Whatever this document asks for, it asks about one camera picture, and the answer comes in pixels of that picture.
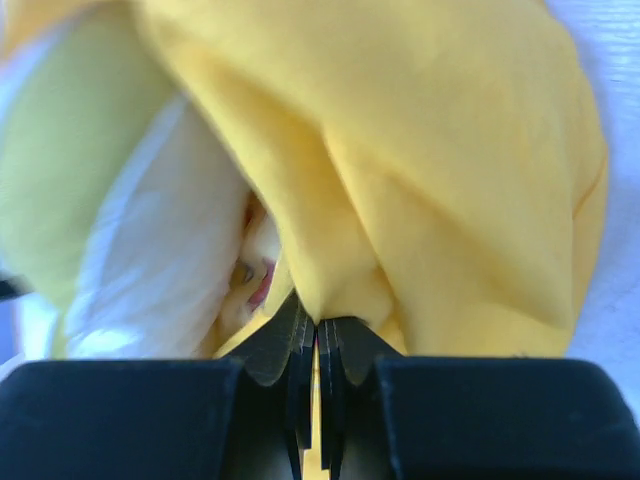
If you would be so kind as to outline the yellow pillowcase with print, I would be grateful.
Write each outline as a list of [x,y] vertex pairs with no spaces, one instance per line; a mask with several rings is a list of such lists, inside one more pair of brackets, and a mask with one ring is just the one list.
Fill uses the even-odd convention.
[[123,4],[279,242],[291,292],[407,353],[563,355],[597,261],[608,148],[542,1],[5,1],[1,64]]

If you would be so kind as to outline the white pillow with yellow edge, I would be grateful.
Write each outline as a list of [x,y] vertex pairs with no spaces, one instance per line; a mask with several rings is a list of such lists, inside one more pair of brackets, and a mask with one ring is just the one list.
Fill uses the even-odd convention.
[[210,357],[261,307],[275,227],[123,4],[1,65],[1,271],[27,361]]

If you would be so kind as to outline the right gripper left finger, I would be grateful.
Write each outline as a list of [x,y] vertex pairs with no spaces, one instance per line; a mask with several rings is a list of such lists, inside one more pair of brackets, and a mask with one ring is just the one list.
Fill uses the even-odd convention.
[[314,339],[291,295],[216,360],[24,364],[1,384],[1,475],[298,479]]

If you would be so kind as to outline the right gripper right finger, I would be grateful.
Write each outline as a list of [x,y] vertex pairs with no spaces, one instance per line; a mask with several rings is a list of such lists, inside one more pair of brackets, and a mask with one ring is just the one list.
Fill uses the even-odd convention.
[[317,331],[334,479],[635,479],[639,430],[580,360],[404,356],[355,318]]

